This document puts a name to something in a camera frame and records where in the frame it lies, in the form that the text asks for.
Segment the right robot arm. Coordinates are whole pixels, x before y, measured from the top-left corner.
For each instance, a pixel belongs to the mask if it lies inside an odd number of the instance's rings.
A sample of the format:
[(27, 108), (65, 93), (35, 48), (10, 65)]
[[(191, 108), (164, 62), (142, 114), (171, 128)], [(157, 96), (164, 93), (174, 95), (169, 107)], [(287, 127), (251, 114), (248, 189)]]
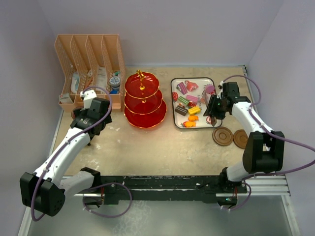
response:
[(242, 161), (227, 167), (223, 171), (226, 176), (219, 180), (220, 189), (231, 192), (236, 187), (236, 182), (251, 174), (269, 174), (282, 169), (284, 141), (273, 138), (272, 135), (283, 138), (284, 134), (263, 124), (263, 120), (252, 108), (251, 101), (240, 95), (236, 82), (221, 82), (219, 88), (217, 95), (211, 95), (204, 115), (216, 123), (229, 113), (241, 123), (248, 136)]

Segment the brown round coaster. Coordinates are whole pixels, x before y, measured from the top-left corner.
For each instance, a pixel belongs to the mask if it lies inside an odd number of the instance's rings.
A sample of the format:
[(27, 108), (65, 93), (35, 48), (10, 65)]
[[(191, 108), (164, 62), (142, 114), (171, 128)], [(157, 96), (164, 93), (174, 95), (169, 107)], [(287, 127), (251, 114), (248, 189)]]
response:
[(233, 142), (233, 133), (226, 127), (219, 127), (212, 133), (214, 142), (220, 146), (228, 146)]
[(241, 148), (245, 149), (248, 141), (248, 136), (244, 129), (237, 130), (233, 135), (234, 144)]

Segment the right brown round coaster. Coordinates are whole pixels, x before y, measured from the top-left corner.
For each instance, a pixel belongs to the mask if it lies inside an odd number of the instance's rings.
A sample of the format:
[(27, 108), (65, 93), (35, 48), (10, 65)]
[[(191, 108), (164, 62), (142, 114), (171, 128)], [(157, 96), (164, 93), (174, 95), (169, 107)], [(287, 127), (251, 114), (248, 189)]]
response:
[(244, 129), (237, 130), (233, 135), (234, 144), (241, 148), (245, 149), (248, 141), (248, 136)]

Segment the purple striped cake slice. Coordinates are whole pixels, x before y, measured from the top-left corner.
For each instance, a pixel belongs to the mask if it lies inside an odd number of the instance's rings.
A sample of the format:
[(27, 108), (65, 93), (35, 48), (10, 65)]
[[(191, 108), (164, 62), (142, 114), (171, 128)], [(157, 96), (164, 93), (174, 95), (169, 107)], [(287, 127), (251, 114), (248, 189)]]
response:
[(176, 89), (178, 90), (178, 91), (180, 91), (183, 95), (185, 95), (185, 94), (187, 94), (187, 88), (186, 88), (186, 86), (185, 86), (185, 84), (184, 84), (184, 82), (180, 82), (180, 83), (178, 83), (177, 85), (176, 85)]

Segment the lower orange fish pastry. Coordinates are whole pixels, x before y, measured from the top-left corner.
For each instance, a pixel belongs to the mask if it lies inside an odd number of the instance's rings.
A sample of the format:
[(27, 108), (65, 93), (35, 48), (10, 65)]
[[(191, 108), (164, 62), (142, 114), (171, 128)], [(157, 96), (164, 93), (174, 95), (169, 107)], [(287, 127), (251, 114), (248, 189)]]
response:
[(196, 122), (194, 122), (194, 121), (185, 121), (183, 123), (183, 127), (186, 127), (186, 128), (196, 127)]

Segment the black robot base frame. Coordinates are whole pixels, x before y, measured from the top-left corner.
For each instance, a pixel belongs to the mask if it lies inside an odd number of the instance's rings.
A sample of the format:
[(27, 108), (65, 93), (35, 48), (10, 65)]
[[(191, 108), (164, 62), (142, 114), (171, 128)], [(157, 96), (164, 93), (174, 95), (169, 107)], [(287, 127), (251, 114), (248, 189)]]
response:
[(241, 182), (230, 182), (226, 171), (218, 176), (103, 176), (88, 167), (93, 175), (92, 193), (102, 194), (105, 205), (119, 201), (198, 201), (207, 204), (236, 205), (238, 193), (246, 193)]

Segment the pink mug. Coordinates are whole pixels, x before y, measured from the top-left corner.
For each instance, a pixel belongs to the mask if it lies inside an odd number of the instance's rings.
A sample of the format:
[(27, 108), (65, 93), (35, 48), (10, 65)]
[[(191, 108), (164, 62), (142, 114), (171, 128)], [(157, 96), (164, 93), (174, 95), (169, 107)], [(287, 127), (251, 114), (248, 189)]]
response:
[(72, 119), (75, 119), (80, 113), (81, 111), (84, 109), (84, 107), (80, 106), (80, 107), (76, 107), (72, 112), (71, 112), (71, 117)]

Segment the orange fish pastry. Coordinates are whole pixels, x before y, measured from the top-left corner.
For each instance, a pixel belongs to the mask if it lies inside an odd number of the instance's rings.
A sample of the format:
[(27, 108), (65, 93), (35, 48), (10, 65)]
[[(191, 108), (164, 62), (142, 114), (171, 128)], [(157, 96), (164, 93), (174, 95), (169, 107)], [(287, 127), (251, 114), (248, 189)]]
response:
[(198, 121), (199, 118), (198, 118), (198, 116), (191, 115), (191, 116), (188, 117), (188, 120), (189, 120), (190, 122), (193, 122), (193, 121)]
[(196, 127), (196, 122), (194, 122), (194, 121), (185, 121), (183, 123), (183, 127), (186, 127), (186, 128)]

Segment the small carton box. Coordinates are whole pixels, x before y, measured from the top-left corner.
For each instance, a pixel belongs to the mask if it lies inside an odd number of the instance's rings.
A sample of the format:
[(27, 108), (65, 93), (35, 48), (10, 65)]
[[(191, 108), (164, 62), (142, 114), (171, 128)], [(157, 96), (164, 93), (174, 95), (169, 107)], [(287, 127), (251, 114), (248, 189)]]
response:
[(59, 102), (61, 104), (71, 104), (73, 103), (73, 100), (70, 97), (70, 93), (64, 93), (59, 95)]

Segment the left brown round coaster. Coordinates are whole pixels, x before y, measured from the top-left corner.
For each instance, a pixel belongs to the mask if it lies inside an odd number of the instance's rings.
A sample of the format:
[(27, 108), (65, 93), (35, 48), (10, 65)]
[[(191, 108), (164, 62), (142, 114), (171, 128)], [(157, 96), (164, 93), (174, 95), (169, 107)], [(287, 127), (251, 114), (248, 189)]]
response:
[(220, 146), (228, 146), (233, 142), (233, 133), (226, 127), (219, 127), (212, 133), (214, 142)]

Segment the white strawberry enamel tray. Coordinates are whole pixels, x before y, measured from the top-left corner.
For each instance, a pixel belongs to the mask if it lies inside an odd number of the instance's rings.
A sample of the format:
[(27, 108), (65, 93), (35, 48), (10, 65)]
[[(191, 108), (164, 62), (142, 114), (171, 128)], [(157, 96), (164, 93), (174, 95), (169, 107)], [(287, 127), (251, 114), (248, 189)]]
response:
[[(178, 91), (176, 89), (176, 85), (180, 82), (184, 82), (185, 81), (191, 81), (194, 82), (198, 85), (198, 89), (191, 91), (191, 92), (187, 92), (187, 94), (183, 95), (180, 91)], [(200, 110), (202, 110), (202, 105), (201, 105), (201, 94), (204, 90), (204, 87), (208, 84), (214, 85), (215, 87), (215, 83), (213, 81), (213, 79), (209, 78), (209, 77), (191, 77), (191, 78), (174, 78), (173, 80), (171, 80), (171, 92), (172, 92), (172, 100), (173, 100), (173, 105), (172, 105), (172, 110), (173, 110), (173, 121), (176, 127), (180, 128), (180, 129), (197, 129), (197, 128), (201, 128), (201, 112), (198, 114), (195, 114), (195, 116), (198, 116), (199, 120), (195, 121), (196, 122), (196, 127), (190, 127), (190, 128), (186, 128), (183, 127), (183, 123), (185, 121), (188, 121), (188, 117), (190, 116), (189, 113), (187, 113), (186, 116), (182, 116), (176, 112), (174, 112), (175, 108), (179, 105), (178, 103), (178, 98), (179, 96), (182, 96), (184, 98), (186, 98), (187, 95), (193, 95), (198, 97), (198, 102), (197, 103), (193, 103), (193, 102), (189, 102), (188, 106), (185, 107), (187, 110), (192, 108), (192, 107), (199, 107)], [(211, 127), (211, 128), (217, 128), (222, 126), (222, 121), (218, 120), (218, 123), (215, 127)]]

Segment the chocolate cake slice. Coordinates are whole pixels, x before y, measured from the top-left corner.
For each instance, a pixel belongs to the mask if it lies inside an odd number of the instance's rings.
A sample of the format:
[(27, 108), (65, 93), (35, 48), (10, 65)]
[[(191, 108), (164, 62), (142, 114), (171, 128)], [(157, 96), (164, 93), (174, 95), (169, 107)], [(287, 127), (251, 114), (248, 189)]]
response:
[(188, 110), (187, 110), (186, 108), (184, 108), (184, 107), (178, 105), (178, 106), (175, 108), (174, 112), (176, 112), (176, 113), (178, 113), (178, 114), (180, 114), (180, 115), (182, 115), (182, 116), (186, 116), (187, 113), (188, 113)]

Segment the white blue tube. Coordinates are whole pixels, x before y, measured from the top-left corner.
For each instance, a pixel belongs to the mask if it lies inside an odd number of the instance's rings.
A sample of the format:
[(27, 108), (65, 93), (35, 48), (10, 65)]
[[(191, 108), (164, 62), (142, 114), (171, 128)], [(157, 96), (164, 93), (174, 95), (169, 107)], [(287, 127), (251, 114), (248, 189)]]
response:
[(72, 74), (72, 79), (71, 79), (71, 92), (72, 93), (77, 93), (78, 87), (79, 87), (79, 82), (80, 82), (79, 73), (77, 71), (75, 71)]

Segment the pink striped cake slice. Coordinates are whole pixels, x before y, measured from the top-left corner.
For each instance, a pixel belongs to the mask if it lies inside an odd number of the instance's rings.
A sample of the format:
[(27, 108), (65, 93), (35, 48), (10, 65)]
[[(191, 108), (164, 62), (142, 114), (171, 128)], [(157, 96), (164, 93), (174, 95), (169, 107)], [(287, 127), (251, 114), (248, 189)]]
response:
[(186, 99), (190, 102), (193, 102), (193, 103), (197, 103), (198, 102), (198, 97), (196, 96), (193, 96), (193, 95), (187, 95), (186, 96)]

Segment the peach desk file organizer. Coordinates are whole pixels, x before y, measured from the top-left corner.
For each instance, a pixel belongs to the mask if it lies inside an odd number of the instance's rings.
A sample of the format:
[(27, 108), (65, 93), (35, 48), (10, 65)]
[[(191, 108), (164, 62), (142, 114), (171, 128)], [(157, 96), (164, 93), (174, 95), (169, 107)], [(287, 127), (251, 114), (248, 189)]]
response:
[[(71, 104), (59, 102), (65, 112), (83, 105), (80, 92), (87, 86), (99, 86), (111, 91), (109, 80), (115, 72), (120, 76), (121, 85), (119, 91), (111, 96), (113, 111), (122, 112), (126, 67), (119, 35), (59, 34), (55, 50), (65, 78), (61, 94), (70, 93), (73, 100)], [(79, 73), (80, 82), (77, 93), (72, 93), (71, 79), (75, 71)]]

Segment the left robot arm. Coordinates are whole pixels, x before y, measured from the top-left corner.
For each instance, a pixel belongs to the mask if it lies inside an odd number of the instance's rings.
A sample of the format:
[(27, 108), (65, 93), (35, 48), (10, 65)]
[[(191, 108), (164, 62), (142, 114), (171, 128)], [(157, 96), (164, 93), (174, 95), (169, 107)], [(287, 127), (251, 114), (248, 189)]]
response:
[(20, 177), (22, 203), (31, 209), (33, 221), (39, 221), (44, 215), (55, 216), (70, 190), (80, 191), (79, 183), (91, 193), (101, 188), (101, 180), (90, 172), (80, 171), (74, 183), (62, 182), (78, 153), (112, 121), (111, 100), (97, 97), (85, 97), (84, 100), (88, 103), (87, 107), (74, 110), (74, 119), (57, 149), (33, 173), (25, 172)]

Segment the pink heart cake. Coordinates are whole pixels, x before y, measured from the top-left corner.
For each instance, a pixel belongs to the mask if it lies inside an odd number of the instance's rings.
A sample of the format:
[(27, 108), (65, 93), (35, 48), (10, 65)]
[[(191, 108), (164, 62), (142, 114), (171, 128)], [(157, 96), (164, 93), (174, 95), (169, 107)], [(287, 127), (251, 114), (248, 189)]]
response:
[(194, 91), (196, 89), (198, 89), (198, 85), (194, 82), (191, 81), (185, 81), (186, 84), (186, 88), (189, 92)]

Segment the red three-tier cake stand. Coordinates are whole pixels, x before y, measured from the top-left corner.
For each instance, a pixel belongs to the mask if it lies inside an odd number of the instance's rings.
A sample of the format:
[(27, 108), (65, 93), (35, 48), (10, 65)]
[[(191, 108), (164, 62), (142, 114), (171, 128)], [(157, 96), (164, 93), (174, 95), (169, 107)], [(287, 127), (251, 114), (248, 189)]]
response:
[(125, 83), (124, 116), (134, 127), (147, 129), (160, 124), (166, 115), (167, 105), (159, 89), (157, 77), (137, 70)]

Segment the metal serving tongs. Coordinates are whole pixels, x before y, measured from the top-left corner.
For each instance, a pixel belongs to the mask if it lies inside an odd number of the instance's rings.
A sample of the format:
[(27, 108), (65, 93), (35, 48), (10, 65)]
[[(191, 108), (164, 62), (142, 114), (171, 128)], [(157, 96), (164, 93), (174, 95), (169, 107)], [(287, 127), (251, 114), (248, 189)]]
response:
[(202, 105), (202, 110), (201, 110), (201, 128), (211, 128), (211, 127), (215, 127), (218, 123), (216, 118), (211, 118), (210, 116), (204, 117), (203, 114), (207, 108), (210, 96), (212, 94), (206, 94), (205, 90), (203, 90), (202, 94), (201, 94), (201, 105)]

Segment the upper orange fish pastry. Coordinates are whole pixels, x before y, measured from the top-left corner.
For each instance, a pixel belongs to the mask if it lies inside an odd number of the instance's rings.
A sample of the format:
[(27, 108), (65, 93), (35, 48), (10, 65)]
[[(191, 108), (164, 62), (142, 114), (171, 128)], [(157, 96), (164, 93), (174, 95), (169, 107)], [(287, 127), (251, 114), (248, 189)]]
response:
[(198, 118), (198, 116), (191, 115), (191, 116), (188, 117), (188, 120), (189, 120), (190, 122), (193, 122), (193, 121), (198, 121), (199, 118)]

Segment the green striped cake slice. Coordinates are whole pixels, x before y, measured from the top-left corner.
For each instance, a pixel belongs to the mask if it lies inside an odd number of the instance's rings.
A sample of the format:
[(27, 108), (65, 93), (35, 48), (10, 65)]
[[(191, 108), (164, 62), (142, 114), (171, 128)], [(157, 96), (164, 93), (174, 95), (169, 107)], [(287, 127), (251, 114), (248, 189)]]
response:
[(188, 106), (189, 100), (186, 99), (186, 98), (184, 98), (184, 97), (182, 97), (182, 96), (179, 96), (179, 98), (178, 98), (178, 103), (179, 103), (179, 106), (185, 108), (185, 107)]

